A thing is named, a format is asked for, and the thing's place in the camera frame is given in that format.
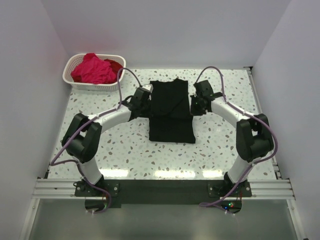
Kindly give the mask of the dark red crumpled t shirt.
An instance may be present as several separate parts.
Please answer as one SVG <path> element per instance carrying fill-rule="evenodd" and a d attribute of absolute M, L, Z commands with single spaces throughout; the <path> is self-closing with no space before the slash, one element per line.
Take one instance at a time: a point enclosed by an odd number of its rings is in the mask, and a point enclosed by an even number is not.
<path fill-rule="evenodd" d="M 112 73 L 109 73 L 107 75 L 105 84 L 113 84 L 113 83 L 117 82 L 118 73 L 120 75 L 122 74 L 123 66 L 120 63 L 118 63 L 114 60 L 111 60 L 111 59 L 105 59 L 104 61 L 109 63 L 109 67 L 112 70 Z"/>

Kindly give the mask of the black t shirt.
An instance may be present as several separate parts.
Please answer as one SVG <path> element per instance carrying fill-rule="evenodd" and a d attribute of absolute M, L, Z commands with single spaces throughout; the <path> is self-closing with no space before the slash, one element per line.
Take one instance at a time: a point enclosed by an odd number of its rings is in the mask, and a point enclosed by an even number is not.
<path fill-rule="evenodd" d="M 195 144 L 193 116 L 190 113 L 188 82 L 151 81 L 149 140 L 163 143 Z"/>

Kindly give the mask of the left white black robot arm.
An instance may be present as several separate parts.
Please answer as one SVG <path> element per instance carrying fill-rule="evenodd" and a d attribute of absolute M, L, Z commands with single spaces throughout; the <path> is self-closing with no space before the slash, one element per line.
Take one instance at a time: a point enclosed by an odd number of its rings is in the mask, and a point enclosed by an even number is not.
<path fill-rule="evenodd" d="M 78 113 L 73 117 L 62 139 L 62 149 L 78 162 L 80 173 L 91 185 L 98 187 L 104 179 L 95 160 L 101 135 L 122 123 L 147 117 L 152 92 L 151 84 L 142 85 L 133 96 L 121 100 L 117 108 L 96 115 Z"/>

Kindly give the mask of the pink crumpled t shirt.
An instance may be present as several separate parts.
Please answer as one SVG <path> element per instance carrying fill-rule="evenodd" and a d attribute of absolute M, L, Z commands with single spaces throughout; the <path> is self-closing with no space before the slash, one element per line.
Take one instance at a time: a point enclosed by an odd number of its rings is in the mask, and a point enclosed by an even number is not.
<path fill-rule="evenodd" d="M 84 84 L 113 84 L 117 81 L 117 74 L 113 71 L 109 61 L 98 58 L 95 53 L 87 53 L 83 60 L 70 73 L 73 81 Z"/>

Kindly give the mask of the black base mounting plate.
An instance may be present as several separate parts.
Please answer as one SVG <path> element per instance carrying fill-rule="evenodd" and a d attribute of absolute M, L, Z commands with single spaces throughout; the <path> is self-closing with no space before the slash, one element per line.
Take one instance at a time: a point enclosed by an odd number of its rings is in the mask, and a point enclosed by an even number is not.
<path fill-rule="evenodd" d="M 224 197 L 232 188 L 224 180 L 85 180 L 73 183 L 75 197 L 84 197 L 85 209 L 101 211 L 122 205 L 198 205 Z"/>

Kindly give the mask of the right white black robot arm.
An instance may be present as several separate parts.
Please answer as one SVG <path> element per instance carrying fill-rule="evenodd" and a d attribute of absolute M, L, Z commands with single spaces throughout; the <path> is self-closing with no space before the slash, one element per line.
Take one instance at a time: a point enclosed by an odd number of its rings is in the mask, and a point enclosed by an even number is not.
<path fill-rule="evenodd" d="M 227 101 L 222 92 L 214 92 L 205 80 L 193 85 L 190 112 L 194 116 L 214 113 L 235 128 L 237 157 L 232 167 L 224 174 L 228 185 L 247 180 L 251 168 L 274 149 L 273 137 L 266 115 L 252 115 Z"/>

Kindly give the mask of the aluminium extrusion rail frame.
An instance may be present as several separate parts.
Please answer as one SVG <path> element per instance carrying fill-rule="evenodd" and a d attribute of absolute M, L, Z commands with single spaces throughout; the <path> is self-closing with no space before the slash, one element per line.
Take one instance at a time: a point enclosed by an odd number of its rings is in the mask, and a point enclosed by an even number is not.
<path fill-rule="evenodd" d="M 189 110 L 195 83 L 202 72 L 187 71 Z M 151 81 L 170 82 L 170 71 L 133 73 L 123 70 L 119 85 L 125 98 Z M 74 90 L 69 99 L 60 144 L 77 114 L 97 115 L 116 98 Z M 111 109 L 120 105 L 122 98 Z M 219 115 L 193 116 L 195 143 L 149 140 L 149 118 L 138 117 L 100 136 L 95 160 L 103 180 L 223 180 L 237 158 L 236 129 Z M 22 229 L 22 240 L 302 240 L 297 223 L 294 193 L 289 180 L 251 179 L 253 169 L 263 168 L 274 148 L 254 164 L 247 179 L 231 186 L 214 202 L 196 204 L 124 204 L 120 208 L 87 210 L 85 198 L 75 196 L 74 183 L 85 180 L 78 162 L 63 147 L 57 149 L 47 178 L 36 181 Z"/>

